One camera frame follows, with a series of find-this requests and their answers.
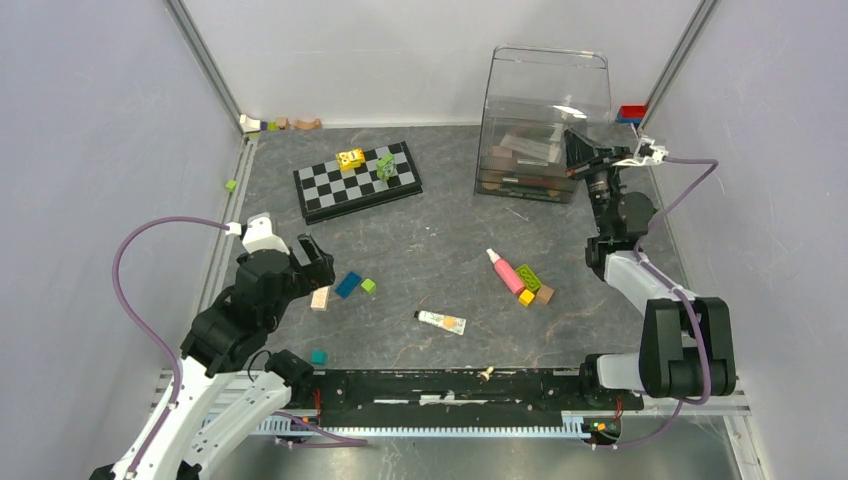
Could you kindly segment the blue block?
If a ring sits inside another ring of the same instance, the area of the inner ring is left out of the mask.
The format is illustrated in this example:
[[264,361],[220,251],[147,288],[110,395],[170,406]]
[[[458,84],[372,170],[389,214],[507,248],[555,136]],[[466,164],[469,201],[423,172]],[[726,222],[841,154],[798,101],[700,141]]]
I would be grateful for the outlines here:
[[350,271],[335,287],[334,292],[342,299],[347,299],[360,285],[363,278],[356,272]]

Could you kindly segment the white cream tube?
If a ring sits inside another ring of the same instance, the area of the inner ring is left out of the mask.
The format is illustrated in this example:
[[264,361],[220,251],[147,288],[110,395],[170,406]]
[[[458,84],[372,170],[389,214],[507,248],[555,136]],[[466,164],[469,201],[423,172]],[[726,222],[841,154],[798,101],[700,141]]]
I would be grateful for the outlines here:
[[440,314],[426,310],[416,310],[414,318],[419,322],[440,328],[456,335],[463,335],[466,328],[464,318]]

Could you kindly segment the cream wooden block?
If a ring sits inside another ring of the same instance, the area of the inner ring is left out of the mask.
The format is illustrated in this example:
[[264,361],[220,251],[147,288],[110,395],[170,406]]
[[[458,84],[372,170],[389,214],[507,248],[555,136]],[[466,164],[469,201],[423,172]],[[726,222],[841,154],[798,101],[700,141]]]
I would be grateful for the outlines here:
[[310,308],[313,311],[326,311],[329,303],[329,287],[321,287],[315,290],[310,301]]

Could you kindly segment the clear acrylic makeup organizer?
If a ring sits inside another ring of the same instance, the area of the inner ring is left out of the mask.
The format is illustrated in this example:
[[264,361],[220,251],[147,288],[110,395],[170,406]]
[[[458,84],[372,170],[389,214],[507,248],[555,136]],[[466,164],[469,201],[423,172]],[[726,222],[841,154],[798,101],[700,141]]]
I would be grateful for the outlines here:
[[[608,60],[599,53],[501,45],[494,49],[485,89],[475,191],[567,204],[577,182],[565,175],[563,133],[609,121]],[[521,159],[499,145],[504,135],[550,140],[561,147],[557,164]]]

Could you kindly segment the pink bottle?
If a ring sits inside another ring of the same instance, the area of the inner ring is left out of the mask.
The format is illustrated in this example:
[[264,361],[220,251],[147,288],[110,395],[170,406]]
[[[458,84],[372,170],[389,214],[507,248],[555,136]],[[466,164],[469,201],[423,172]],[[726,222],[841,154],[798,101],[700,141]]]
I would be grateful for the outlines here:
[[512,266],[493,249],[488,248],[485,252],[494,271],[504,282],[510,292],[514,295],[520,295],[525,290],[525,284]]

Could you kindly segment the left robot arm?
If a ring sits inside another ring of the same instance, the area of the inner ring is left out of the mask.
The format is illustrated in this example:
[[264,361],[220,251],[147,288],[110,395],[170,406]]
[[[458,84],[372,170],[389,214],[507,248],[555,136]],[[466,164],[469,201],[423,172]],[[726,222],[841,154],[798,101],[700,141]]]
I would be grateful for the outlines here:
[[281,238],[246,242],[236,280],[199,313],[181,345],[179,370],[137,440],[94,479],[208,479],[273,411],[302,407],[314,394],[313,367],[289,350],[274,353],[242,396],[212,422],[211,407],[279,326],[289,304],[334,283],[334,258],[308,234],[301,264]]

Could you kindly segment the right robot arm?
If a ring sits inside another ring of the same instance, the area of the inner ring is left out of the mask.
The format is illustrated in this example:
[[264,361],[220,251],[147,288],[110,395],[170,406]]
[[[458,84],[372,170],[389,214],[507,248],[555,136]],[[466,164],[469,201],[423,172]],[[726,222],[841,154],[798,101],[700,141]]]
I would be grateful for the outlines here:
[[626,191],[620,179],[625,168],[672,162],[667,149],[649,137],[634,146],[604,144],[576,127],[564,131],[562,146],[566,175],[585,183],[596,223],[586,264],[643,316],[637,352],[587,356],[580,400],[602,408],[618,390],[690,404],[732,394],[737,374],[727,303],[686,289],[649,260],[642,240],[668,212]]

